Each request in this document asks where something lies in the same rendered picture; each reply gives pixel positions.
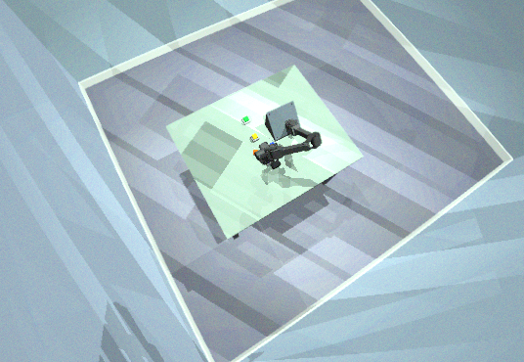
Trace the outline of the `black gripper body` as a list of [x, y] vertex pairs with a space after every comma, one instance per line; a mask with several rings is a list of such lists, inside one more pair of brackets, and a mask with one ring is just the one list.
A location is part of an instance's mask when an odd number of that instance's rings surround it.
[[[267, 142], [264, 142], [264, 143], [262, 143], [262, 144], [259, 145], [259, 149], [260, 149], [260, 150], [261, 150], [261, 149], [266, 149], [268, 145], [269, 145], [269, 144], [268, 144]], [[270, 162], [271, 162], [270, 165], [271, 165], [271, 167], [272, 167], [273, 169], [276, 169], [277, 167], [281, 166], [281, 163], [280, 163], [280, 161], [279, 161], [278, 159], [277, 159], [277, 160], [270, 160]]]

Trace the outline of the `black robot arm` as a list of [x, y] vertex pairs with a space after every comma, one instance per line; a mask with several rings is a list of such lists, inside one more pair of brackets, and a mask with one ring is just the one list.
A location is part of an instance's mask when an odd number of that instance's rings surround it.
[[[268, 163], [268, 160], [276, 160], [279, 158], [283, 158], [285, 155], [290, 155], [294, 153], [299, 152], [308, 152], [311, 149], [317, 149], [322, 144], [322, 137], [320, 132], [310, 132], [303, 128], [301, 128], [298, 124], [297, 119], [295, 120], [287, 120], [285, 123], [286, 130], [290, 130], [291, 136], [301, 136], [305, 138], [306, 140], [303, 143], [295, 144], [291, 146], [282, 147], [279, 146], [277, 143], [270, 144], [267, 146], [266, 149], [261, 149], [257, 152], [255, 152], [255, 157], [257, 160], [259, 160], [262, 164], [266, 165]], [[311, 143], [313, 147], [310, 147]]]

